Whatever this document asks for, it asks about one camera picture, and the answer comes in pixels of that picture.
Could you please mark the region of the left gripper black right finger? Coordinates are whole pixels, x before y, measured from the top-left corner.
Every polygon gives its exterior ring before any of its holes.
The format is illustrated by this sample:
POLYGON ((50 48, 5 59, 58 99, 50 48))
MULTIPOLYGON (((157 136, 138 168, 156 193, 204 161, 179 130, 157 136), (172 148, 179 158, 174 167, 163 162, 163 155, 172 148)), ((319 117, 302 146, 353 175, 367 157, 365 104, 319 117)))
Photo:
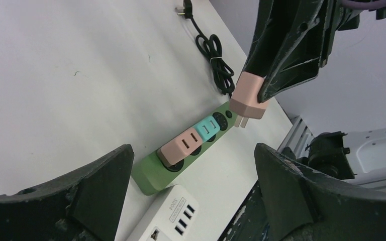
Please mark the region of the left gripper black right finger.
POLYGON ((335 179, 264 143, 254 158, 274 240, 386 240, 386 192, 335 179))

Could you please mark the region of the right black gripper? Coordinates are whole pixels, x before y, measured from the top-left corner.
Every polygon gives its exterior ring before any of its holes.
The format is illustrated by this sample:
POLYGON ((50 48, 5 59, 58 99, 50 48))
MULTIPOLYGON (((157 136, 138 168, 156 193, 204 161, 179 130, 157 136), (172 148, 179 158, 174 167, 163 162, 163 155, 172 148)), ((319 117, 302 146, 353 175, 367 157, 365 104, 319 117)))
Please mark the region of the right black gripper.
MULTIPOLYGON (((253 40, 244 66, 264 79, 257 99, 265 102, 318 76, 327 1, 259 1, 253 40)), ((386 1, 334 1, 326 29, 357 29, 360 14, 386 19, 386 1)))

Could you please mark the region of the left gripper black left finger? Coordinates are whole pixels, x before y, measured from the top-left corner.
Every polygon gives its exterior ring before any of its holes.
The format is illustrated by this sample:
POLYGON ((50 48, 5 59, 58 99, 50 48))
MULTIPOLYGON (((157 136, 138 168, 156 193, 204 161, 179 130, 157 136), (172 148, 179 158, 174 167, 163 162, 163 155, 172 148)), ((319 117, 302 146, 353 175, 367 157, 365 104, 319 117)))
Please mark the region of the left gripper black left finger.
POLYGON ((0 195, 0 240, 114 240, 133 166, 122 145, 14 195, 0 195))

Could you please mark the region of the dark green power strip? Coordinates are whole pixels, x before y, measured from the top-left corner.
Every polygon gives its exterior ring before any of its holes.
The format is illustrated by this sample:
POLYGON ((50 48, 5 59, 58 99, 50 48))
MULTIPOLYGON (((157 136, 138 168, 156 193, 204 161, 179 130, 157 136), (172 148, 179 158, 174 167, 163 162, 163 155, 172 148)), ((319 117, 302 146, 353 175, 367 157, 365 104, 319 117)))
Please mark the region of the dark green power strip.
POLYGON ((168 187, 233 127, 236 117, 226 102, 134 164, 131 176, 142 193, 150 196, 168 187))

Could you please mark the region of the beige plug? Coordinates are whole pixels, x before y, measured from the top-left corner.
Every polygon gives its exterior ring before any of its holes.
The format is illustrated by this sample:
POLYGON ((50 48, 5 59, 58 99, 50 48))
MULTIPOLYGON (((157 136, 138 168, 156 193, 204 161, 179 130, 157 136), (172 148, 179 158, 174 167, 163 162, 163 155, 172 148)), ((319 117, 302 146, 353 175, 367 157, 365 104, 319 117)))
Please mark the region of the beige plug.
POLYGON ((264 78, 243 71, 238 79, 233 95, 229 101, 230 111, 237 114, 234 126, 245 128, 249 119, 261 119, 269 105, 269 100, 260 103, 259 91, 264 78))

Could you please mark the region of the long white power strip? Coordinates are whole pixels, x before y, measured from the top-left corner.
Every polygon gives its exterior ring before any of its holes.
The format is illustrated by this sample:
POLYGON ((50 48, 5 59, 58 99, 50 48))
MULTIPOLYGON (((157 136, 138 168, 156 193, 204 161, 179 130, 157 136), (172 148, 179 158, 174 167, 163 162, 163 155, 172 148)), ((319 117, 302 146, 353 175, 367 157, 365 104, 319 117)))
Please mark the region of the long white power strip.
POLYGON ((184 187, 168 187, 156 195, 127 240, 186 240, 199 210, 199 203, 184 187))

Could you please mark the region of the pink plug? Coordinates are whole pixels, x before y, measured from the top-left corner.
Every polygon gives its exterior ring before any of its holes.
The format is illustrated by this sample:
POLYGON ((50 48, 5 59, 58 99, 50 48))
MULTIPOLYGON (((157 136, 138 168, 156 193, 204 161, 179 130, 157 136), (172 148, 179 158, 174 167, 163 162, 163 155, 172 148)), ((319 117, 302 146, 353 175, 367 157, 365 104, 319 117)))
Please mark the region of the pink plug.
POLYGON ((157 150, 164 166, 170 167, 190 155, 203 143, 194 128, 189 128, 157 150))

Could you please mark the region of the teal plug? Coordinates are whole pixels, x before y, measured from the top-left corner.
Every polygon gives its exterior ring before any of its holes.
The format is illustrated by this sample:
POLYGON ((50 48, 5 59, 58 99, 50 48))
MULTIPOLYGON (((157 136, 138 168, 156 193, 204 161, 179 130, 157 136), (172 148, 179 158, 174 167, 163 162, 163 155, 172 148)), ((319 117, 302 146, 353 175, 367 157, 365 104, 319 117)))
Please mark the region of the teal plug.
POLYGON ((221 130, 220 125, 211 115, 196 123, 193 128, 202 138, 203 142, 208 141, 221 130))

